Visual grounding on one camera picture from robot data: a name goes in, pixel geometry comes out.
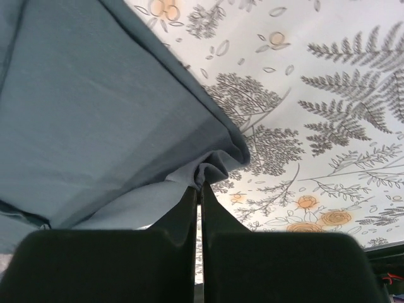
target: orange flower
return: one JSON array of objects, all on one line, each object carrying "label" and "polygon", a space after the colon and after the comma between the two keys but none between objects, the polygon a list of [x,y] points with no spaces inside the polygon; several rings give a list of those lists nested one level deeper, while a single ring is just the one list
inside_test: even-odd
[{"label": "orange flower", "polygon": [[352,220],[351,215],[346,211],[329,211],[317,221],[319,225],[337,226],[347,224]]},{"label": "orange flower", "polygon": [[297,204],[299,205],[299,208],[304,208],[304,209],[312,208],[317,203],[318,202],[315,199],[315,197],[312,197],[312,196],[300,197],[298,202],[297,202]]},{"label": "orange flower", "polygon": [[321,226],[316,223],[302,222],[294,223],[287,227],[288,232],[323,232]]}]

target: black object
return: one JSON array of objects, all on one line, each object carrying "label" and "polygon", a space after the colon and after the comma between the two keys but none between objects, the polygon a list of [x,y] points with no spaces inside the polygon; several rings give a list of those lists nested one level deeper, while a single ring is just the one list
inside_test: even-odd
[{"label": "black object", "polygon": [[[194,288],[196,204],[205,284]],[[385,302],[341,234],[252,233],[204,184],[148,230],[43,230],[19,246],[0,302]]]}]

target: floral pattern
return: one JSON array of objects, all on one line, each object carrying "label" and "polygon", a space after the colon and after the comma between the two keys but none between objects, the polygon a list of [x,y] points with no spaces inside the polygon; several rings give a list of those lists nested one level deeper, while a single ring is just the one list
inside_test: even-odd
[{"label": "floral pattern", "polygon": [[403,240],[402,1],[125,2],[245,136],[212,188],[246,227]]}]

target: white floral surface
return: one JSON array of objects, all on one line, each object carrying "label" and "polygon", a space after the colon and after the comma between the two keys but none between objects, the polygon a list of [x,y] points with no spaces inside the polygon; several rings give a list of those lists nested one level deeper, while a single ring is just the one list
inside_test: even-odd
[{"label": "white floral surface", "polygon": [[213,185],[235,217],[403,240],[404,1],[125,1],[246,137]]}]

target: folded cloth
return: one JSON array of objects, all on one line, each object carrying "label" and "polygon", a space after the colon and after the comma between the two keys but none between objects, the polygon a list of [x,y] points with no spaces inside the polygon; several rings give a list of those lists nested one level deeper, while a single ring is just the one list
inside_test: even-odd
[{"label": "folded cloth", "polygon": [[137,228],[248,163],[238,129],[122,1],[21,9],[0,84],[0,200],[52,228]]}]

